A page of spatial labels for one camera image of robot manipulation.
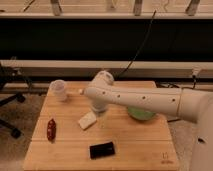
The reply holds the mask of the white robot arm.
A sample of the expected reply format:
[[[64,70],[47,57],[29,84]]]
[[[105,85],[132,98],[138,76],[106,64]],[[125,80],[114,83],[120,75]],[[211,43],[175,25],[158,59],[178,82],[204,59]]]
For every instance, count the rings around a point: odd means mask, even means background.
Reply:
[[[186,88],[132,88],[113,85],[114,78],[100,71],[84,88],[95,112],[107,104],[141,108],[180,117],[197,124],[189,171],[213,171],[213,92]]]

